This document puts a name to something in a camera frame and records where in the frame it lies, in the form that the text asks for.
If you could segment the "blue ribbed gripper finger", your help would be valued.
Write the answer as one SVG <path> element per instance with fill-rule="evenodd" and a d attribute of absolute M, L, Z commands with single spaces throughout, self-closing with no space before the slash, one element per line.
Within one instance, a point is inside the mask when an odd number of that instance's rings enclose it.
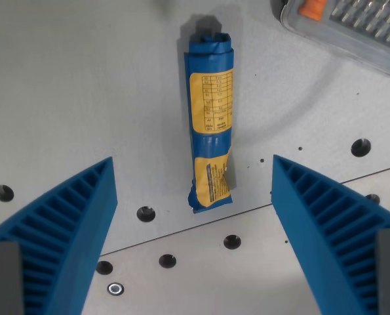
<path fill-rule="evenodd" d="M 271 202 L 322 314 L 378 314 L 376 234 L 390 211 L 275 155 Z"/>
<path fill-rule="evenodd" d="M 0 242 L 20 246 L 26 314 L 82 312 L 116 207 L 108 157 L 0 224 Z"/>

